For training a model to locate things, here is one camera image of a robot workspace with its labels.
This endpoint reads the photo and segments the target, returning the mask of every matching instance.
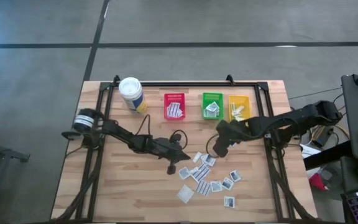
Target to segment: wooden table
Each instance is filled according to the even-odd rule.
[[[274,114],[290,110],[283,81],[267,81]],[[78,109],[95,108],[100,82],[85,82]],[[247,95],[250,99],[251,116],[258,116],[255,91],[248,87],[144,87],[145,99],[151,115],[151,133],[155,138],[169,138],[176,129],[188,135],[184,150],[190,157],[197,152],[205,153],[205,144],[215,131],[217,121],[201,117],[202,93],[224,94],[225,117],[228,119],[228,95]],[[183,121],[167,121],[163,118],[164,93],[181,92],[186,98],[186,118]],[[114,89],[110,119],[135,133],[144,115],[133,114],[123,102],[118,88]],[[68,152],[76,149],[81,141],[72,141]],[[71,154],[64,162],[52,218],[62,214],[78,193],[83,175],[86,150]],[[306,210],[316,217],[316,209],[306,177],[305,166],[299,147],[286,148],[284,157],[290,188]],[[193,161],[177,163],[194,168]],[[229,150],[224,158],[217,159],[206,180],[223,180],[237,169],[242,176],[231,191],[211,193],[205,197],[195,193],[185,204],[177,198],[178,191],[186,184],[193,190],[192,178],[181,180],[178,173],[167,175],[168,161],[155,156],[134,154],[125,144],[112,137],[106,138],[94,222],[271,222],[276,221],[269,170],[262,140],[240,144]],[[236,208],[223,206],[224,196],[236,198]],[[284,196],[280,194],[285,210]]]

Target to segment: yellow bin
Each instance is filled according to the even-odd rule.
[[[251,109],[249,106],[248,96],[240,96],[240,95],[229,95],[229,120],[235,119],[232,115],[232,104],[234,104],[235,108],[239,108],[243,106],[244,108],[240,112],[241,117],[243,119],[248,119],[251,117]]]

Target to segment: red object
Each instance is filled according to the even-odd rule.
[[[180,103],[179,109],[182,112],[182,116],[179,118],[171,118],[167,116],[167,109],[171,103]],[[186,117],[186,104],[184,93],[166,93],[164,94],[164,118],[167,120],[182,120]]]
[[[317,173],[313,174],[310,177],[309,183],[310,183],[310,185],[315,186],[320,190],[326,190],[326,188],[324,187],[324,184],[323,184],[323,180],[321,179],[320,175]]]

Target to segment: wooden tabletop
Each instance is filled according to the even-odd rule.
[[[274,114],[290,110],[283,81],[267,81]],[[100,82],[85,82],[78,109],[95,108]],[[188,146],[184,150],[190,157],[205,153],[206,141],[216,133],[217,121],[203,120],[201,102],[203,92],[224,94],[225,117],[228,119],[228,95],[249,96],[251,116],[258,116],[254,89],[251,87],[144,87],[148,114],[151,115],[151,133],[155,138],[169,138],[172,132],[182,129],[187,133]],[[163,118],[163,95],[185,93],[186,118],[183,121],[167,121]],[[116,119],[127,130],[135,133],[143,114],[133,114],[126,108],[118,88],[114,89],[110,119]],[[76,149],[81,141],[72,141],[68,152]],[[306,210],[316,217],[316,209],[306,177],[305,165],[297,146],[285,149],[285,167],[291,191]],[[78,193],[83,175],[86,149],[66,158],[58,187],[52,218],[58,217]],[[177,171],[199,165],[193,161],[177,163]],[[184,184],[195,191],[197,183],[192,178],[181,180],[178,172],[167,175],[168,161],[155,156],[135,154],[125,144],[106,138],[100,173],[94,222],[271,222],[276,221],[269,170],[262,140],[250,141],[229,150],[224,158],[217,159],[205,180],[223,180],[237,169],[242,180],[231,191],[210,193],[207,197],[195,193],[185,204],[177,193]],[[223,206],[224,196],[234,196],[236,207]],[[284,196],[281,194],[283,209]],[[84,215],[88,209],[86,198]]]

